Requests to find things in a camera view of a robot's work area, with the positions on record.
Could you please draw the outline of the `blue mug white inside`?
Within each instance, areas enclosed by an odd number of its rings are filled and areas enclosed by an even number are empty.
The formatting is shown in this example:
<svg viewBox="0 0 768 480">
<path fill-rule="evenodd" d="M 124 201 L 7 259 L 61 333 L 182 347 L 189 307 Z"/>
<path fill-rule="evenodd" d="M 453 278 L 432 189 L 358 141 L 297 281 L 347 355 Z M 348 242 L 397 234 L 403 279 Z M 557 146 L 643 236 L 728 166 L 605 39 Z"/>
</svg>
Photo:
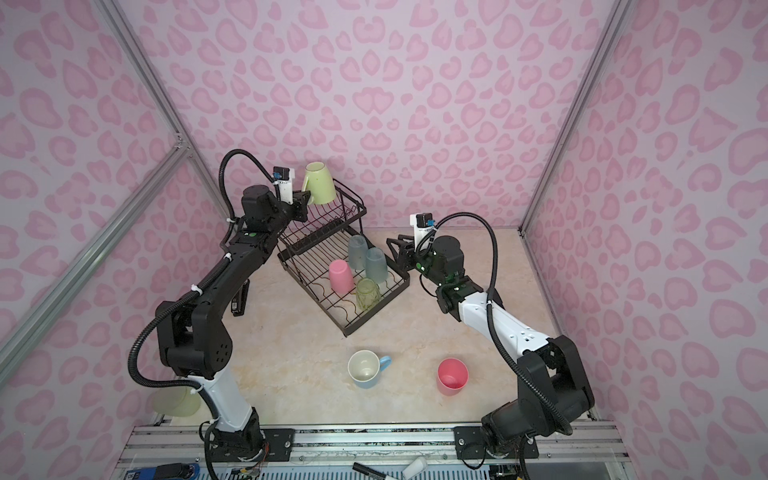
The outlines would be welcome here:
<svg viewBox="0 0 768 480">
<path fill-rule="evenodd" d="M 380 357 L 370 350 L 355 352 L 347 363 L 347 372 L 354 384 L 363 389 L 376 385 L 380 374 L 392 363 L 390 356 Z"/>
</svg>

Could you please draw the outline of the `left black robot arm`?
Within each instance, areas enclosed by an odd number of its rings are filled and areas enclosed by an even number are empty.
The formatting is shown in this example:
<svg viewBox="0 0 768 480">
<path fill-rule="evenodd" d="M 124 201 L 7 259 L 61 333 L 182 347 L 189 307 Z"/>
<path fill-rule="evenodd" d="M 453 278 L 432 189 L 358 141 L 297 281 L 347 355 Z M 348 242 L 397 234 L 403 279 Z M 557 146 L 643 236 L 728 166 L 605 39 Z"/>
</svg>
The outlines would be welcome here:
<svg viewBox="0 0 768 480">
<path fill-rule="evenodd" d="M 243 156 L 265 177 L 243 191 L 243 213 L 237 215 L 226 191 L 226 168 Z M 309 195 L 293 190 L 290 169 L 267 170 L 252 153 L 232 149 L 220 163 L 218 187 L 227 210 L 227 230 L 220 243 L 222 258 L 176 301 L 165 301 L 134 341 L 127 369 L 140 386 L 165 389 L 186 387 L 200 395 L 212 419 L 201 438 L 206 461 L 215 454 L 226 459 L 263 461 L 268 455 L 256 409 L 241 395 L 228 369 L 233 340 L 223 316 L 228 307 L 241 314 L 251 275 L 272 256 L 280 236 L 294 221 L 307 218 Z M 173 380 L 155 380 L 141 373 L 138 359 L 151 334 L 158 339 L 160 359 Z"/>
</svg>

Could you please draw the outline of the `light green mug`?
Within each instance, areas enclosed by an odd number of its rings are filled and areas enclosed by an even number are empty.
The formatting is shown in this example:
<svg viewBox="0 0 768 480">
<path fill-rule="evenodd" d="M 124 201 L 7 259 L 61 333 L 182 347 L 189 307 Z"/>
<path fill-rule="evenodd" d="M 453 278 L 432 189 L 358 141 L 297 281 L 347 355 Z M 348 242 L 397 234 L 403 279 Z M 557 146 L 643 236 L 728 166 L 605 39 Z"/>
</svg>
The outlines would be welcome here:
<svg viewBox="0 0 768 480">
<path fill-rule="evenodd" d="M 314 161 L 304 170 L 302 191 L 309 193 L 309 205 L 327 205 L 336 200 L 336 188 L 325 163 Z"/>
</svg>

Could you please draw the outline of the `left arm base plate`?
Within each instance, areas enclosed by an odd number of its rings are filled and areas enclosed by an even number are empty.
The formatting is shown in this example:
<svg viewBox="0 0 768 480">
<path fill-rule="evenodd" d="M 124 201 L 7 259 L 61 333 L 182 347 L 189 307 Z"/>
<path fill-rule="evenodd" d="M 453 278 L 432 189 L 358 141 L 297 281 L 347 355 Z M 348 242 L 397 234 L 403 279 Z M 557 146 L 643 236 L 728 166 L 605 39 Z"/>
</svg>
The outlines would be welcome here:
<svg viewBox="0 0 768 480">
<path fill-rule="evenodd" d="M 212 462 L 287 462 L 295 434 L 296 431 L 290 428 L 268 428 L 259 432 L 214 429 L 204 452 Z"/>
</svg>

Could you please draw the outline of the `green transparent cup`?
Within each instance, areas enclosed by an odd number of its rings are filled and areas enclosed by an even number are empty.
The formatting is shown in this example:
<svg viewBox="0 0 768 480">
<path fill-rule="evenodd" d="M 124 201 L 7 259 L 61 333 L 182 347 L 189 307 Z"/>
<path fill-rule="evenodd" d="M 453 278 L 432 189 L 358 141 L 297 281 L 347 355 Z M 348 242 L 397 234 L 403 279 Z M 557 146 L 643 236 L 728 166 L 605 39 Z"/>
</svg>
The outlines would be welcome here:
<svg viewBox="0 0 768 480">
<path fill-rule="evenodd" d="M 382 298 L 379 284 L 371 278 L 361 278 L 356 284 L 355 294 L 361 311 L 371 310 Z"/>
</svg>

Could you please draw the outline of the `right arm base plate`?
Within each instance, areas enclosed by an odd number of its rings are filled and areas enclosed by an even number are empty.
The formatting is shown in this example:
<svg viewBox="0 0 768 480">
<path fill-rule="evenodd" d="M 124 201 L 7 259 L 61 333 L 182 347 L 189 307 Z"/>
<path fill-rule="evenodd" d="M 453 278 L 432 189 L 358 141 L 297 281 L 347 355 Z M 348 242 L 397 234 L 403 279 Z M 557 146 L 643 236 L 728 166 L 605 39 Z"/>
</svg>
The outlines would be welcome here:
<svg viewBox="0 0 768 480">
<path fill-rule="evenodd" d="M 457 426 L 452 429 L 456 457 L 459 460 L 480 461 L 485 459 L 517 461 L 521 442 L 525 442 L 523 456 L 526 460 L 538 459 L 539 450 L 535 440 L 526 436 L 515 437 L 504 445 L 493 444 L 480 426 Z"/>
</svg>

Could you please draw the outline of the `teal frosted tumbler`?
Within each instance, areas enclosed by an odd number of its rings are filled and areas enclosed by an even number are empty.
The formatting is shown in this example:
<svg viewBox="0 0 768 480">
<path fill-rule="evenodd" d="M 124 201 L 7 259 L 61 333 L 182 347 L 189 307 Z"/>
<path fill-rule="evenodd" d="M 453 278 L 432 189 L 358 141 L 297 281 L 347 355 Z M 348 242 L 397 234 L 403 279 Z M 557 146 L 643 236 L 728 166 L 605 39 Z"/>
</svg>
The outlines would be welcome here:
<svg viewBox="0 0 768 480">
<path fill-rule="evenodd" d="M 348 240 L 347 262 L 354 271 L 362 271 L 366 267 L 366 255 L 369 246 L 363 235 L 353 235 Z"/>
<path fill-rule="evenodd" d="M 377 284 L 383 284 L 388 279 L 387 257 L 378 247 L 372 247 L 366 252 L 365 276 Z"/>
</svg>

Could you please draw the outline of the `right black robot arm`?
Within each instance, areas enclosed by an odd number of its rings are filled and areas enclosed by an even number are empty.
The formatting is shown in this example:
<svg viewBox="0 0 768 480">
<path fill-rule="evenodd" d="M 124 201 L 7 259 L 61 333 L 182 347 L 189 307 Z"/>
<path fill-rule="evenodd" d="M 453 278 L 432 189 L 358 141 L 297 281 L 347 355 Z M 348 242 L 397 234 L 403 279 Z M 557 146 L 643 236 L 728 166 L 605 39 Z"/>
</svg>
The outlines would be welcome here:
<svg viewBox="0 0 768 480">
<path fill-rule="evenodd" d="M 466 272 L 460 241 L 441 234 L 454 219 L 478 221 L 490 238 L 491 272 L 481 287 Z M 573 422 L 595 405 L 578 348 L 565 335 L 552 337 L 525 324 L 503 306 L 498 295 L 500 249 L 490 223 L 480 215 L 458 212 L 436 220 L 430 213 L 410 217 L 410 235 L 388 239 L 397 265 L 434 284 L 442 313 L 492 342 L 517 381 L 517 397 L 481 420 L 484 450 L 497 458 L 521 458 L 537 437 L 570 436 Z"/>
</svg>

